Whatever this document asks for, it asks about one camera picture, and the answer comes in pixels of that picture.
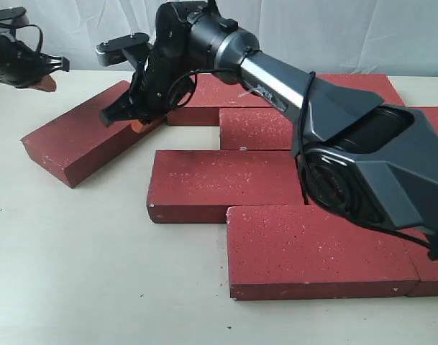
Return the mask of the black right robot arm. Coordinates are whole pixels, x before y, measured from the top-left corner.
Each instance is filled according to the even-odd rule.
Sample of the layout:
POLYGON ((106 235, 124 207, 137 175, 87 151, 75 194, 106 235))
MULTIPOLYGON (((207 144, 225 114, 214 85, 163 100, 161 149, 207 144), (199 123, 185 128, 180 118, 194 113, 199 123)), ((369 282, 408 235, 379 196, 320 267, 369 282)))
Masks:
POLYGON ((215 1, 161 4, 154 37, 118 37, 100 43, 96 54, 103 66, 134 68, 129 88, 101 112, 106 126, 150 124, 184 107, 201 73, 240 85, 292 123, 305 201, 383 234, 404 238, 406 229, 417 229, 428 258, 438 261, 438 133, 424 112, 264 53, 215 1))

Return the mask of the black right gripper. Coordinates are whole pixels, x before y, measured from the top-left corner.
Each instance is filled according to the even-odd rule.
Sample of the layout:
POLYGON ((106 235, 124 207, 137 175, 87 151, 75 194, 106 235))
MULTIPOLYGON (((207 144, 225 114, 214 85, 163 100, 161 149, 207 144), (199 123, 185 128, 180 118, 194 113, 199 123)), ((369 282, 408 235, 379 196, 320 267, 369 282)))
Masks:
POLYGON ((197 77, 191 76, 179 57, 163 57, 151 46, 134 46, 111 54, 112 63, 124 60, 134 67, 132 80, 117 100, 101 110, 104 126, 133 120, 133 132, 149 132, 158 126, 157 119, 185 106, 193 97, 197 77))

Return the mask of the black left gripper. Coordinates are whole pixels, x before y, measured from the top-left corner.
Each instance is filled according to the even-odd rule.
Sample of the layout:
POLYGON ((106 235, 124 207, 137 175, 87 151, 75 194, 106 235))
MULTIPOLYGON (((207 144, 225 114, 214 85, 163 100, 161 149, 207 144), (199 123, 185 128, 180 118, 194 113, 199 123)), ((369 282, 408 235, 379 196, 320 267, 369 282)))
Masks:
POLYGON ((58 70, 68 72, 69 60, 35 52, 23 42, 0 34, 0 83, 53 93, 56 82, 51 74, 58 70))

